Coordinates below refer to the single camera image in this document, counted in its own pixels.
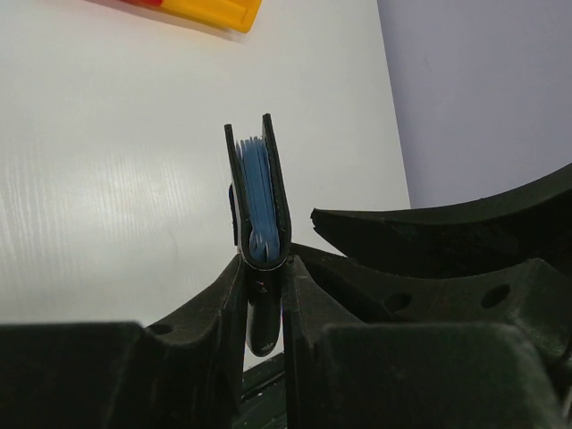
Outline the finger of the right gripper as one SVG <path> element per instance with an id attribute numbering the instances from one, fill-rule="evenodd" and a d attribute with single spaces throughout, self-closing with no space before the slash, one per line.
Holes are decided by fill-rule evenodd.
<path id="1" fill-rule="evenodd" d="M 571 281 L 541 259 L 468 277 L 422 279 L 299 244 L 291 251 L 323 290 L 364 322 L 510 324 L 550 370 L 571 368 Z"/>
<path id="2" fill-rule="evenodd" d="M 488 273 L 540 258 L 571 270 L 571 168 L 475 201 L 397 211 L 316 209 L 315 231 L 386 273 Z"/>

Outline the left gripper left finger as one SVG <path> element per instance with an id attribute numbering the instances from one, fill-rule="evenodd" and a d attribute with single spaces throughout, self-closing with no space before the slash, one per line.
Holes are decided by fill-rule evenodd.
<path id="1" fill-rule="evenodd" d="M 5 324 L 4 428 L 229 428 L 240 411 L 247 312 L 234 257 L 148 327 Z"/>

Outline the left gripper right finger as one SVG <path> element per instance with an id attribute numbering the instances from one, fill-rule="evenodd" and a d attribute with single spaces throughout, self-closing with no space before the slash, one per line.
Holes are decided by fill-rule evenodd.
<path id="1" fill-rule="evenodd" d="M 367 323 L 300 257 L 282 282 L 292 428 L 560 428 L 563 371 L 514 325 Z"/>

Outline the black leather card holder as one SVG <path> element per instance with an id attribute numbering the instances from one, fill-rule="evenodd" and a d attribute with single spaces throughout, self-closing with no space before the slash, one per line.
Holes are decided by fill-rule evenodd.
<path id="1" fill-rule="evenodd" d="M 231 169 L 229 200 L 233 239 L 246 264 L 246 341 L 264 357 L 279 339 L 282 266 L 290 253 L 291 219 L 272 116 L 262 116 L 259 136 L 236 140 L 224 126 Z"/>

